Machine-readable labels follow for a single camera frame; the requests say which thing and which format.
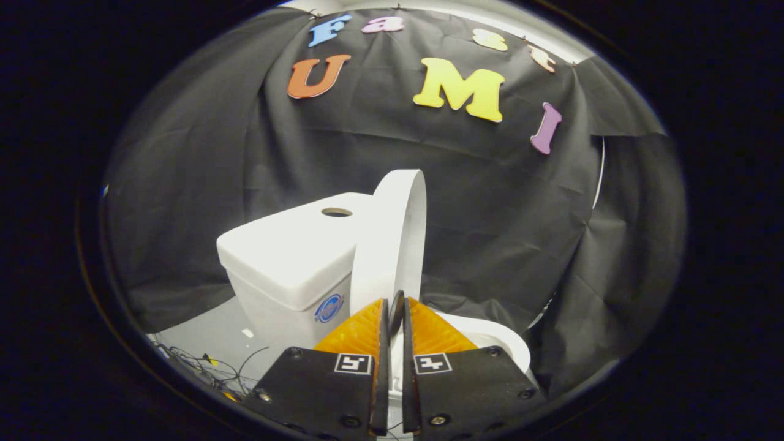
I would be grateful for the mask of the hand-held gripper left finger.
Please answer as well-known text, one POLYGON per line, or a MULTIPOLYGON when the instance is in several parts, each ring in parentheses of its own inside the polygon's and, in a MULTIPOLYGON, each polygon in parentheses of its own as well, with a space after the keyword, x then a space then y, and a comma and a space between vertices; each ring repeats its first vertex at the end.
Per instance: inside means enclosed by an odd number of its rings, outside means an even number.
POLYGON ((389 304, 373 301, 315 349, 286 348, 244 405, 316 439, 376 439, 388 433, 389 304))

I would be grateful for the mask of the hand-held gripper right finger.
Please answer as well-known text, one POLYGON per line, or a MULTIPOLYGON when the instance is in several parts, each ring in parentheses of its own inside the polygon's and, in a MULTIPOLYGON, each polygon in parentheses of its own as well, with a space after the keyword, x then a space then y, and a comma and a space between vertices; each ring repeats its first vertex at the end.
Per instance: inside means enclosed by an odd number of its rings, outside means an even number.
POLYGON ((546 404, 499 345, 478 347, 419 301, 402 313, 401 429, 415 439, 486 439, 546 404))

